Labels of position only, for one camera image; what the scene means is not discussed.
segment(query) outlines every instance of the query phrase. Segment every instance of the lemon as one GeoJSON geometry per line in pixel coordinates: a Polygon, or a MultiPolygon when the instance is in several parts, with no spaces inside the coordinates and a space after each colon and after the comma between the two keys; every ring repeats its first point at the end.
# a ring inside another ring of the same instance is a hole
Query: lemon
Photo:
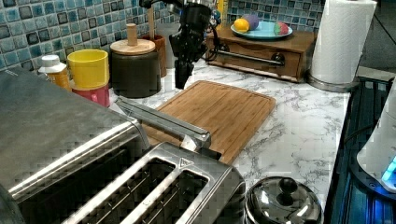
{"type": "Polygon", "coordinates": [[[241,18],[233,22],[233,28],[235,28],[237,32],[246,33],[248,31],[248,27],[248,21],[245,19],[241,18]]]}

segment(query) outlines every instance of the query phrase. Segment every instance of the fruit bowl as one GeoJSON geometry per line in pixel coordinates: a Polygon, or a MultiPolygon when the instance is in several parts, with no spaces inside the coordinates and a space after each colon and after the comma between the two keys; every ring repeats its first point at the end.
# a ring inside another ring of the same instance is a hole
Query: fruit bowl
{"type": "Polygon", "coordinates": [[[293,33],[293,30],[290,27],[288,27],[289,31],[287,34],[275,35],[274,34],[275,24],[276,24],[275,22],[271,22],[271,21],[260,21],[259,26],[255,30],[247,31],[246,33],[241,33],[236,31],[233,25],[231,26],[231,30],[235,35],[241,35],[249,39],[277,39],[287,35],[291,35],[293,33]]]}

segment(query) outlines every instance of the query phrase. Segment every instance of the wooden tray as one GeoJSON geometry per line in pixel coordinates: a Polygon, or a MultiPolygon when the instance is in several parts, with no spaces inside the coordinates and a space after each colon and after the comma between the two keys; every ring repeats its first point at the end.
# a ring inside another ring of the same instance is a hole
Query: wooden tray
{"type": "MultiPolygon", "coordinates": [[[[157,109],[212,134],[210,149],[231,164],[274,109],[275,99],[240,88],[197,81],[157,109]]],[[[144,125],[151,144],[180,139],[144,125]]]]}

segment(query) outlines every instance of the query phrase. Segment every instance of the yellow cup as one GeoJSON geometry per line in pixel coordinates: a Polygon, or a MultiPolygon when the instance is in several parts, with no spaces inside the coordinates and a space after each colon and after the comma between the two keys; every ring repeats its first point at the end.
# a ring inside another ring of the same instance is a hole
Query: yellow cup
{"type": "Polygon", "coordinates": [[[68,66],[76,86],[95,88],[110,79],[107,52],[101,49],[82,49],[67,56],[68,66]]]}

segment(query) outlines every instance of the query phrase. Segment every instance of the marble countertop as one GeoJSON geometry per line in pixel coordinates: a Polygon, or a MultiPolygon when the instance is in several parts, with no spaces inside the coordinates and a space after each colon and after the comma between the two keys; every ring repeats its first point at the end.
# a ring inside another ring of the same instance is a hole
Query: marble countertop
{"type": "MultiPolygon", "coordinates": [[[[162,89],[138,103],[156,108],[180,90],[175,89],[174,70],[162,78],[162,89]]],[[[274,175],[288,176],[307,185],[324,208],[335,163],[349,93],[321,91],[306,83],[290,83],[231,69],[195,64],[186,88],[197,80],[208,80],[255,91],[276,99],[276,107],[247,143],[233,166],[250,188],[274,175]]],[[[110,108],[117,96],[110,92],[110,108]]]]}

